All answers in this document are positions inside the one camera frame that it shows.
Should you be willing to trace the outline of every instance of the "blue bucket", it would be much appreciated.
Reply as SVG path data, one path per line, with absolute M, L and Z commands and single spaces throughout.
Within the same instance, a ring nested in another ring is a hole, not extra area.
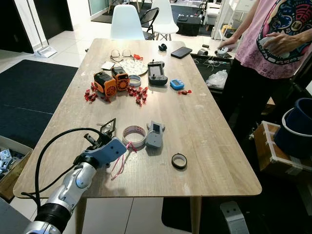
M 295 132 L 312 135 L 312 98 L 300 98 L 286 117 L 287 126 Z
M 293 109 L 286 112 L 282 118 L 282 125 L 275 133 L 276 145 L 285 153 L 296 158 L 312 156 L 312 135 L 298 133 L 286 125 L 285 119 Z

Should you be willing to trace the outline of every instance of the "black box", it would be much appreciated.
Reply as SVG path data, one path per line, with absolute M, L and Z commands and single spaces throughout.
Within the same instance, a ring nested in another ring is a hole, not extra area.
M 200 27 L 200 18 L 179 16 L 176 25 L 179 27 L 178 34 L 197 36 Z

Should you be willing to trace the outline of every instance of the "eyeglasses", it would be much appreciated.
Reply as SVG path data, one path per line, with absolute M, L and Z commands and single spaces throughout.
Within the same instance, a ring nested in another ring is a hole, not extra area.
M 120 60 L 120 61 L 117 61 L 116 59 L 119 58 L 121 55 L 120 55 L 120 52 L 118 50 L 112 50 L 111 51 L 111 59 L 115 62 L 121 62 L 123 61 L 123 58 Z M 122 56 L 124 58 L 133 58 L 133 61 L 135 60 L 135 58 L 131 55 L 131 51 L 130 50 L 123 50 L 122 51 Z

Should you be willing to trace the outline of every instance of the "printed graphic on shirt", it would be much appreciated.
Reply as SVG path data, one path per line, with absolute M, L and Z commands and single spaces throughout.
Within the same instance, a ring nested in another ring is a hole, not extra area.
M 312 28 L 312 0 L 277 0 L 261 27 L 256 41 L 257 46 L 263 57 L 271 63 L 288 64 L 299 61 L 308 50 L 310 43 L 291 51 L 287 58 L 282 58 L 264 49 L 260 41 L 273 32 L 293 36 L 310 28 Z

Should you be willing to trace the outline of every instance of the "pink t-shirt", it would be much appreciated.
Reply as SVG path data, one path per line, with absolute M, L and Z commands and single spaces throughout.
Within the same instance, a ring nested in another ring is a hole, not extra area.
M 260 40 L 272 32 L 290 36 L 312 28 L 311 0 L 260 0 L 253 21 L 246 31 L 235 58 L 271 79 L 290 78 L 309 55 L 310 43 L 290 52 L 288 58 L 263 49 Z

